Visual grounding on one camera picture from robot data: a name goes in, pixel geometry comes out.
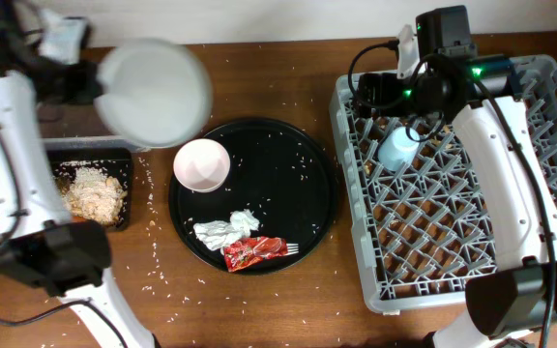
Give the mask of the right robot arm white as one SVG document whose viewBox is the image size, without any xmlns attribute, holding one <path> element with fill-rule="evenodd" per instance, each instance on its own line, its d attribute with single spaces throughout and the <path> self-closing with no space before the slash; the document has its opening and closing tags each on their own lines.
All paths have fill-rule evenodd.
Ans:
<svg viewBox="0 0 557 348">
<path fill-rule="evenodd" d="M 408 122 L 437 114 L 465 149 L 493 227 L 495 273 L 468 281 L 466 309 L 428 347 L 502 347 L 531 333 L 541 343 L 557 324 L 557 207 L 528 132 L 512 61 L 482 56 L 467 9 L 420 14 L 396 39 L 395 81 L 347 78 L 357 104 Z"/>
</svg>

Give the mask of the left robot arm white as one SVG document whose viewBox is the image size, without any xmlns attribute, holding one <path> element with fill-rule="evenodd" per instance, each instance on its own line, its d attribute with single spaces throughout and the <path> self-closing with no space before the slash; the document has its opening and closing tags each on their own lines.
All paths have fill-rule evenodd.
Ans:
<svg viewBox="0 0 557 348">
<path fill-rule="evenodd" d="M 57 298 L 103 347 L 155 347 L 116 284 L 104 228 L 65 208 L 40 134 L 38 102 L 82 104 L 103 90 L 79 56 L 87 21 L 34 14 L 30 42 L 15 3 L 0 1 L 0 275 Z"/>
</svg>

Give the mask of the pink bowl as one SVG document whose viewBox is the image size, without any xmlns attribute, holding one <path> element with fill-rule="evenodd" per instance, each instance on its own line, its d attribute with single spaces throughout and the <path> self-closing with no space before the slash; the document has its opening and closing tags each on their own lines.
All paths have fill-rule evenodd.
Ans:
<svg viewBox="0 0 557 348">
<path fill-rule="evenodd" d="M 217 141 L 199 138 L 185 144 L 173 161 L 173 173 L 184 188 L 196 192 L 211 192 L 227 179 L 230 156 Z"/>
</svg>

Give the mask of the oats and nuts food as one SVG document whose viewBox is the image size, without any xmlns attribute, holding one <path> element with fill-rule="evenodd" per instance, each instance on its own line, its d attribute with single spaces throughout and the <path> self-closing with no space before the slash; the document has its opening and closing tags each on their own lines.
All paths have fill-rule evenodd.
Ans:
<svg viewBox="0 0 557 348">
<path fill-rule="evenodd" d="M 73 176 L 56 178 L 65 208 L 77 218 L 91 219 L 103 226 L 119 222 L 128 192 L 120 182 L 99 168 L 78 167 Z"/>
</svg>

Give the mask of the grey plate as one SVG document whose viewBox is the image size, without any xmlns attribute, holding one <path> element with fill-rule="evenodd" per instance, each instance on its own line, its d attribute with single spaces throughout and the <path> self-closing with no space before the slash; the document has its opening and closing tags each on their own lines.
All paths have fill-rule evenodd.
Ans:
<svg viewBox="0 0 557 348">
<path fill-rule="evenodd" d="M 103 88 L 94 99 L 101 121 L 136 146 L 181 145 L 210 119 L 210 76 L 182 45 L 160 39 L 124 43 L 105 55 L 96 79 Z"/>
</svg>

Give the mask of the light blue plastic cup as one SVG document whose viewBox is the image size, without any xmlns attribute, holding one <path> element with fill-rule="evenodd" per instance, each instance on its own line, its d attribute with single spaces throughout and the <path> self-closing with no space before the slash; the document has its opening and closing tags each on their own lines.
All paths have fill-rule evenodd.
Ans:
<svg viewBox="0 0 557 348">
<path fill-rule="evenodd" d="M 380 145 L 377 157 L 382 166 L 390 171 L 398 171 L 404 164 L 412 162 L 419 148 L 420 136 L 412 128 L 399 127 L 391 131 Z"/>
</svg>

